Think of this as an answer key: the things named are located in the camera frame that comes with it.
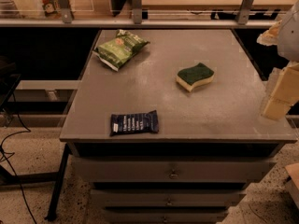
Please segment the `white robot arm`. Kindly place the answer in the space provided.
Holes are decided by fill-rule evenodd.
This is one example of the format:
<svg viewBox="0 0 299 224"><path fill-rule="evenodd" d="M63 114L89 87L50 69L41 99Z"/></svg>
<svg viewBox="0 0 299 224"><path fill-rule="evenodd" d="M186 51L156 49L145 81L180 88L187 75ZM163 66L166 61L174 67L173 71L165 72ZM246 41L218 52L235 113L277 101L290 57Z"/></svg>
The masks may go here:
<svg viewBox="0 0 299 224"><path fill-rule="evenodd" d="M299 101L299 1L281 21L260 34L257 42L276 45L278 55L289 61L286 67L272 70L261 104L263 117L279 120Z"/></svg>

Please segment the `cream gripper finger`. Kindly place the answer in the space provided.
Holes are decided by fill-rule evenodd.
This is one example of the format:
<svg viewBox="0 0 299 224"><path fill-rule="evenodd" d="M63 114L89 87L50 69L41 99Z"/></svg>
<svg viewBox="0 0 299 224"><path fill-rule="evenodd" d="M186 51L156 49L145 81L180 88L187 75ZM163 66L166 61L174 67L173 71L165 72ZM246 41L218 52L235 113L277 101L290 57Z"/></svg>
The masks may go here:
<svg viewBox="0 0 299 224"><path fill-rule="evenodd" d="M288 63L283 69L274 68L265 87L261 115L271 120L282 119L298 102L299 63Z"/></svg>
<svg viewBox="0 0 299 224"><path fill-rule="evenodd" d="M276 22L268 30L260 34L257 43L263 46L276 46L278 44L278 33L281 21Z"/></svg>

